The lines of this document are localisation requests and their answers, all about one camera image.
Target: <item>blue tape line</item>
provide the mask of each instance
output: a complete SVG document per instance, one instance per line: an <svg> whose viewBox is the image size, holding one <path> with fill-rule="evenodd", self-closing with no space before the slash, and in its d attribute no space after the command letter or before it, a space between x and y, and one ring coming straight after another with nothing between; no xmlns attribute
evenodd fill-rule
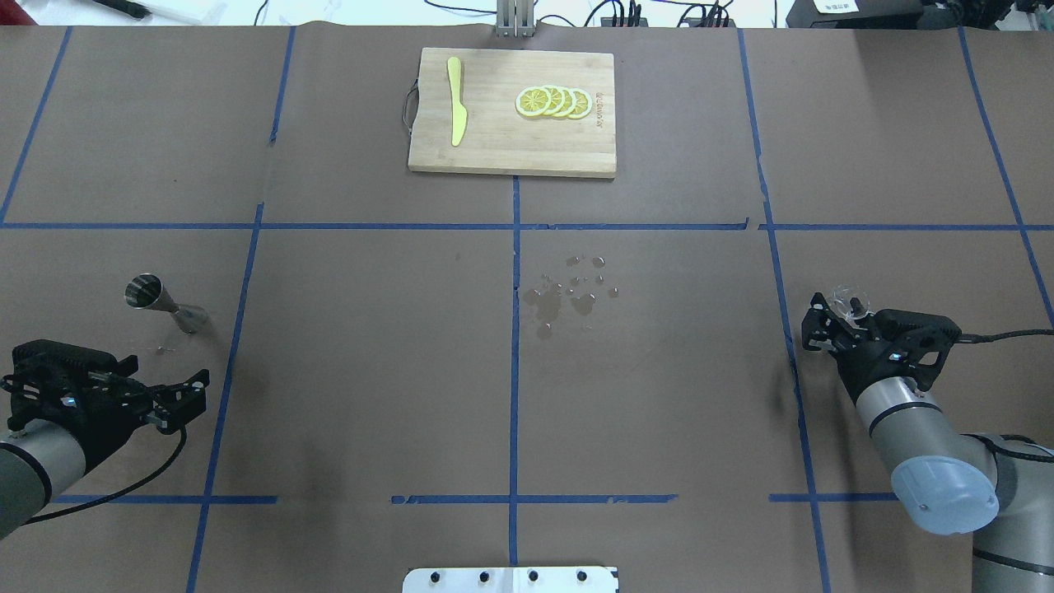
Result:
<svg viewBox="0 0 1054 593"><path fill-rule="evenodd" d="M896 501L897 495L892 492L835 492L808 494L769 494L769 502L889 502Z"/></svg>
<svg viewBox="0 0 1054 593"><path fill-rule="evenodd" d="M512 360L509 398L509 566L520 562L520 176L512 176Z"/></svg>
<svg viewBox="0 0 1054 593"><path fill-rule="evenodd" d="M1002 161L1002 153L999 152L999 143L995 139L995 132L992 130L992 122L989 120L988 111L984 108L984 99L981 98L980 86L977 85L977 76L974 74L974 62L970 58L970 46L967 44L967 29L959 27L959 45L962 47L962 59L967 63L967 74L970 75L970 85L974 88L974 98L977 99L977 111L980 112L981 122L984 124L984 133L988 134L989 143L992 145L992 154L995 155L995 163L999 167L999 176L1002 177L1002 186L1007 190L1007 198L1010 199L1010 206L1014 211L1014 219L1021 232L1021 242L1024 243L1024 251L1029 254L1029 264L1032 265L1032 274L1036 278L1036 285L1039 288L1039 295L1042 296L1043 308L1047 310L1047 321L1054 328L1054 308L1051 308L1050 296L1047 293L1047 283L1043 275L1039 272L1039 263L1036 261L1036 254L1032 251L1032 240L1029 239L1029 231L1024 225L1024 218L1021 216L1021 209L1018 206L1017 197L1014 195L1014 187L1010 184L1010 175Z"/></svg>
<svg viewBox="0 0 1054 593"><path fill-rule="evenodd" d="M281 65L281 82L278 83L278 99L274 102L274 121L271 123L270 141L278 139L278 120L281 119L281 103L286 98L286 80L289 79L289 61L293 57L293 41L296 39L296 27L289 27L289 40L286 41L286 61Z"/></svg>
<svg viewBox="0 0 1054 593"><path fill-rule="evenodd" d="M65 35L62 36L62 43L59 52L55 56L55 63L52 64L52 73L47 76L47 83L44 84L44 93L37 103L37 113L33 115L33 123L30 124L30 132L25 135L25 142L22 143L22 152L18 155L18 162L15 163L15 171L12 173L11 182L7 184L7 193L4 195L3 204L0 205L0 222L7 217L7 209L11 207L11 200L15 197L15 187L18 186L18 178L22 175L22 166L25 165L25 157L30 155L30 146L33 145L33 138L37 135L37 126L40 125L40 118L44 115L44 105L52 94L52 86L55 85L55 78L59 74L59 66L62 65L62 57L65 56L66 46L70 44L70 36L73 35L73 27L67 26Z"/></svg>
<svg viewBox="0 0 1054 593"><path fill-rule="evenodd" d="M83 505L102 498L98 494L66 494L58 496L52 502L56 505ZM153 495L130 494L115 498L108 505L201 505L204 496L198 495ZM277 505L277 496L212 496L209 505Z"/></svg>
<svg viewBox="0 0 1054 593"><path fill-rule="evenodd" d="M241 277L241 295L238 298L238 314L234 318L234 333L231 337L231 350L227 357L227 374L223 377L223 392L219 399L219 412L216 418L216 430L212 438L212 453L209 456L209 472L204 479L204 500L201 503L201 514L198 517L197 536L194 538L194 553L191 557L190 574L187 578L187 593L193 593L197 585L197 571L201 564L201 549L204 546L204 532L209 523L209 498L212 496L213 483L216 479L216 462L219 460L219 446L223 439L223 427L227 423L227 404L231 397L231 383L234 377L234 361L238 355L238 344L241 342L241 324L246 317L246 301L249 298L249 280L253 275L253 263L256 260L256 243L260 235L260 222L264 220L264 204L256 205L256 218L253 221L253 235L249 241L249 256L246 258L246 272Z"/></svg>
<svg viewBox="0 0 1054 593"><path fill-rule="evenodd" d="M525 231L743 231L749 223L749 218L742 222L718 223L609 223L609 222L558 222L547 224L535 222L522 224Z"/></svg>
<svg viewBox="0 0 1054 593"><path fill-rule="evenodd" d="M794 395L798 403L798 436L801 442L801 456L805 466L805 483L808 494L813 497L809 500L809 511L813 517L813 535L816 539L816 556L820 566L820 584L824 593L831 593L831 574L827 570L827 553L823 543L823 527L820 522L820 506L816 497L816 477L813 472L813 455L808 444L808 427L805 423L805 407L801 397L801 383L798 380L798 360L795 355L794 336L790 334L790 322L787 316L786 292L783 288L783 269L780 264L780 252L776 242L776 231L773 230L773 204L768 195L768 183L765 181L765 172L761 167L761 134L758 131L758 115L754 104L754 91L750 86L750 66L746 57L746 39L743 29L737 29L739 35L739 57L743 64L743 84L746 87L746 104L750 116L750 133L754 135L754 152L758 163L758 182L761 185L761 193L764 196L765 222L768 225L768 248L773 257L773 273L776 276L776 293L779 296L780 317L783 323L783 342L787 351L787 360L790 363L790 374L794 377Z"/></svg>
<svg viewBox="0 0 1054 593"><path fill-rule="evenodd" d="M0 222L0 229L28 230L249 230L251 222Z"/></svg>
<svg viewBox="0 0 1054 593"><path fill-rule="evenodd" d="M264 222L265 230L511 231L512 224L461 222Z"/></svg>
<svg viewBox="0 0 1054 593"><path fill-rule="evenodd" d="M676 494L519 494L516 505L666 505ZM392 505L510 505L503 494L393 496Z"/></svg>
<svg viewBox="0 0 1054 593"><path fill-rule="evenodd" d="M1019 228L1017 224L764 223L760 225L760 230L777 231L1017 231Z"/></svg>

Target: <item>white bracket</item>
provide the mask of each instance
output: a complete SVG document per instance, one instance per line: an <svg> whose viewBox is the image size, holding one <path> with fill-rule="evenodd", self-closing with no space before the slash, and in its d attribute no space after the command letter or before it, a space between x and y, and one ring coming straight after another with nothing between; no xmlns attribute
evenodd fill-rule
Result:
<svg viewBox="0 0 1054 593"><path fill-rule="evenodd" d="M534 36L534 0L497 0L499 37Z"/></svg>
<svg viewBox="0 0 1054 593"><path fill-rule="evenodd" d="M520 567L416 569L403 593L619 593L619 569Z"/></svg>

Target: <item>gray tabletop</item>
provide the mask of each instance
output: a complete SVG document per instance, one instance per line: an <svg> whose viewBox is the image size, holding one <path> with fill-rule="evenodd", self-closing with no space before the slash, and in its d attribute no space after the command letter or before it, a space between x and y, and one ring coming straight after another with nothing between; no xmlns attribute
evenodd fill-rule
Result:
<svg viewBox="0 0 1054 593"><path fill-rule="evenodd" d="M409 172L423 46L613 53L618 176ZM585 564L638 592L968 589L969 536L911 523L798 325L848 282L1051 328L1052 58L976 31L0 28L0 353L213 373L177 463L17 531L0 591ZM144 271L208 331L130 310ZM956 349L935 392L959 431L1049 443L1052 355ZM61 501L172 447L140 431Z"/></svg>

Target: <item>red object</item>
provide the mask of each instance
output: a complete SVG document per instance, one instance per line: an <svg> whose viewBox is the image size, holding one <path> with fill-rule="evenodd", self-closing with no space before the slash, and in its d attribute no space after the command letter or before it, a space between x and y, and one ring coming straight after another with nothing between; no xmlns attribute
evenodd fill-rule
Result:
<svg viewBox="0 0 1054 593"><path fill-rule="evenodd" d="M37 24L15 0L0 0L0 24Z"/></svg>

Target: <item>light blue joint cap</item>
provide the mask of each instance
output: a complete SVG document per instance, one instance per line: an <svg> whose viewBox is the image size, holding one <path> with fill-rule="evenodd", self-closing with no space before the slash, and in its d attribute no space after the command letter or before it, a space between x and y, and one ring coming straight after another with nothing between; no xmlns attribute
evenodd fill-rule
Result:
<svg viewBox="0 0 1054 593"><path fill-rule="evenodd" d="M954 457L904 460L893 471L893 492L918 527L937 535L979 530L999 514L992 481Z"/></svg>

